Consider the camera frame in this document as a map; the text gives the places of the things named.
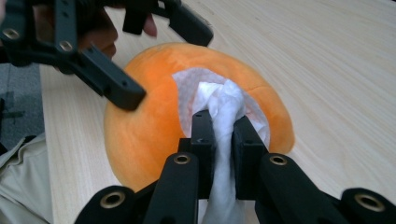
gray carpet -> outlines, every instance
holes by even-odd
[[[0,97],[5,100],[0,142],[12,149],[23,137],[44,132],[40,75],[37,64],[0,64]]]

crumpled tissue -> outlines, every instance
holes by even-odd
[[[268,147],[268,121],[260,107],[230,79],[208,69],[190,68],[173,74],[178,90],[178,113],[181,128],[191,137],[192,115],[208,109],[212,118],[217,151],[213,186],[202,223],[240,224],[245,221],[244,202],[235,199],[235,179],[231,156],[233,124],[246,115],[264,144]]]

wood grain surface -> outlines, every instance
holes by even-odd
[[[376,191],[396,203],[396,3],[390,0],[185,0],[207,19],[210,48],[257,69],[290,112],[289,154],[332,196]],[[123,10],[109,9],[118,29]],[[114,62],[182,40],[123,34]],[[100,98],[77,77],[41,66],[55,223],[72,223],[99,189],[118,184],[106,160]]]

orange pillow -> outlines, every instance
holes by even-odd
[[[245,63],[224,53],[185,43],[146,49],[125,72],[147,92],[135,111],[106,106],[106,153],[122,185],[140,190],[157,180],[166,158],[185,137],[178,118],[177,84],[172,75],[201,67],[224,76],[253,97],[269,122],[271,152],[288,153],[294,143],[291,120],[275,90]]]

orange plush toy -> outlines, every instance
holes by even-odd
[[[221,52],[184,43],[147,49],[125,67],[147,96],[135,111],[108,103],[105,115],[106,153],[122,185],[138,191],[157,180],[166,158],[186,137],[178,114],[174,73],[200,67],[236,83],[268,119],[269,150],[288,153],[294,143],[290,116],[275,90],[245,63]]]

